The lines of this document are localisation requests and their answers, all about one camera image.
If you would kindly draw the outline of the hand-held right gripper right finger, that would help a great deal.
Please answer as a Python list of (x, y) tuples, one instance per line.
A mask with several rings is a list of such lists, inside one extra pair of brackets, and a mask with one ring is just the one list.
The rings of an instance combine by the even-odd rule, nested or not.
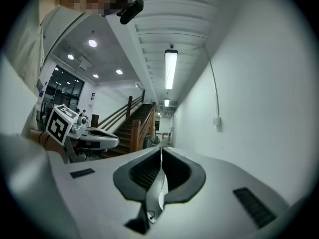
[(241, 188), (252, 192), (276, 217), (289, 208), (276, 191), (232, 163), (172, 150), (201, 165), (206, 181), (187, 203), (165, 205), (149, 231), (152, 239), (241, 239), (254, 234), (258, 227), (234, 194)]

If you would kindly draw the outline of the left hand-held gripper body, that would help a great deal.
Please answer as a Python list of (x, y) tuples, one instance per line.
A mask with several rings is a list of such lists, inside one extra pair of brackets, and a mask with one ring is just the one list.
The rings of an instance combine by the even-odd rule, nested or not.
[(89, 128), (85, 117), (65, 105), (54, 106), (45, 128), (45, 149), (58, 153), (65, 164), (97, 159), (100, 150), (89, 148), (83, 141)]

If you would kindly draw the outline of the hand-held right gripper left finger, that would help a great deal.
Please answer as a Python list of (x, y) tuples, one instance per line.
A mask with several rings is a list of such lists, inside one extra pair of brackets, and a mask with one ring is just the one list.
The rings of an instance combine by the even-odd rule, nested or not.
[(114, 184), (114, 173), (129, 162), (141, 162), (160, 153), (152, 147), (134, 153), (83, 163), (64, 164), (55, 152), (49, 162), (56, 186), (80, 239), (165, 239), (167, 227), (160, 221), (141, 234), (126, 227), (139, 215), (141, 203), (126, 199)]

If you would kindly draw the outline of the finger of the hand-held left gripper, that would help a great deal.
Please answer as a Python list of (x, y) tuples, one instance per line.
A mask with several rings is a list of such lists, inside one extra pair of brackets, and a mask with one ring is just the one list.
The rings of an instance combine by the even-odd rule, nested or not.
[(87, 131), (90, 135), (95, 135), (95, 136), (115, 136), (114, 134), (99, 128), (89, 128)]
[(110, 149), (119, 144), (117, 136), (95, 136), (90, 135), (88, 132), (83, 134), (83, 141), (91, 149)]

